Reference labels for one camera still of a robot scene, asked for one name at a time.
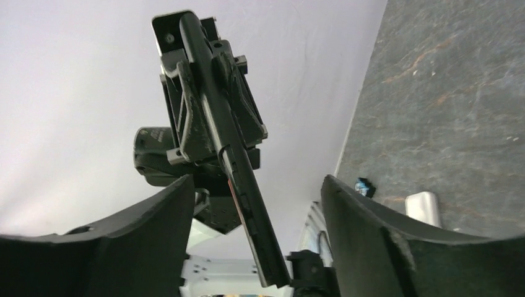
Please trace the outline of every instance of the white backdrop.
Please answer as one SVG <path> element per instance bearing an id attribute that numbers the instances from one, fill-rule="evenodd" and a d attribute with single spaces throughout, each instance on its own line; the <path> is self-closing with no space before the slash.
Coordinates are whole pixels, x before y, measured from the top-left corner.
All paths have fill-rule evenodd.
<path id="1" fill-rule="evenodd" d="M 284 253 L 334 173 L 386 0 L 0 0 L 0 233 L 64 233 L 143 200 L 141 126 L 169 126 L 150 21 L 216 16 L 269 138 L 259 185 Z M 191 252 L 250 258 L 244 231 Z"/>

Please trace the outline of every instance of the gray marble surface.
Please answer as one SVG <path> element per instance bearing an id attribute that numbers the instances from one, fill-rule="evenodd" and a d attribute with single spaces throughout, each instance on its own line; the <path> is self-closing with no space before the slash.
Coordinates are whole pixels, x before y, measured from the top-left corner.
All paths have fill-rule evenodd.
<path id="1" fill-rule="evenodd" d="M 404 211 L 431 191 L 443 227 L 525 231 L 525 1 L 390 0 L 338 178 Z"/>

